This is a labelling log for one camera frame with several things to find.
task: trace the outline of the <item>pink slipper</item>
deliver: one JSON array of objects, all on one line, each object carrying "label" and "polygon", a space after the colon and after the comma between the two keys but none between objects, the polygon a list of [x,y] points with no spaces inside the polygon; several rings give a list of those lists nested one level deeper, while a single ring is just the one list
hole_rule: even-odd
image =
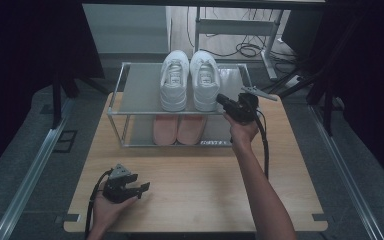
[{"label": "pink slipper", "polygon": [[177,141],[185,145],[197,144],[206,122],[207,117],[203,115],[183,115],[177,131]]},{"label": "pink slipper", "polygon": [[171,145],[176,141],[178,115],[156,115],[154,120],[154,143]]}]

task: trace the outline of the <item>dark fabric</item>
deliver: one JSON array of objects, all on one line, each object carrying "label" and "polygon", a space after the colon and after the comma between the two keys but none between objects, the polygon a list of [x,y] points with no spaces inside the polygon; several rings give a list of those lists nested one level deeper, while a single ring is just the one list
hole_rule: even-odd
[{"label": "dark fabric", "polygon": [[[73,86],[74,77],[103,77],[81,4],[0,0],[0,156],[30,110],[33,94],[56,75],[63,86]],[[75,87],[65,90],[76,95]]]},{"label": "dark fabric", "polygon": [[338,66],[344,116],[384,167],[384,6],[371,9]]}]

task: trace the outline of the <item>human hand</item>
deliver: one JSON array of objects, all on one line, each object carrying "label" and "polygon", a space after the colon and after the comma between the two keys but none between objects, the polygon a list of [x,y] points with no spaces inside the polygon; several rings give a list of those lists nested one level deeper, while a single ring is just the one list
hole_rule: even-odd
[{"label": "human hand", "polygon": [[88,239],[101,239],[105,232],[118,219],[121,212],[138,200],[138,197],[132,197],[122,203],[113,203],[107,200],[103,195],[106,182],[99,185],[98,192],[93,204],[93,226]]},{"label": "human hand", "polygon": [[224,118],[230,123],[230,135],[233,141],[233,150],[251,147],[251,142],[258,133],[258,126],[255,121],[241,124],[233,120],[227,113],[223,113]]}]

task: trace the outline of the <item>person's left hand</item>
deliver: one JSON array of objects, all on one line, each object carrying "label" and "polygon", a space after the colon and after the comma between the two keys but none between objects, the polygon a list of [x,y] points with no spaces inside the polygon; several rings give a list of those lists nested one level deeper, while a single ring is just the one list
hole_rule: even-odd
[{"label": "person's left hand", "polygon": [[106,182],[102,182],[99,185],[93,204],[93,226],[91,234],[93,232],[105,233],[118,219],[121,212],[138,200],[138,197],[135,196],[122,203],[110,202],[102,195],[105,183]]}]

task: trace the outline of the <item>metal shoe rack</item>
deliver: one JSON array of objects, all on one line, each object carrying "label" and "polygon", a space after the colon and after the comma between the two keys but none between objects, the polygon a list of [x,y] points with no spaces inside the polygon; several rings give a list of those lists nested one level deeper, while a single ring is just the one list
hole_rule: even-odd
[{"label": "metal shoe rack", "polygon": [[[201,140],[193,146],[230,146],[229,123],[220,104],[213,112],[200,112],[193,103],[192,80],[188,79],[187,104],[183,111],[167,112],[160,103],[161,63],[123,63],[108,108],[108,118],[121,147],[157,147],[153,142],[153,124],[159,114],[207,115]],[[242,86],[251,86],[246,64],[218,64],[220,93],[237,100]],[[123,92],[122,98],[117,95]],[[170,146],[191,146],[178,142]]]}]

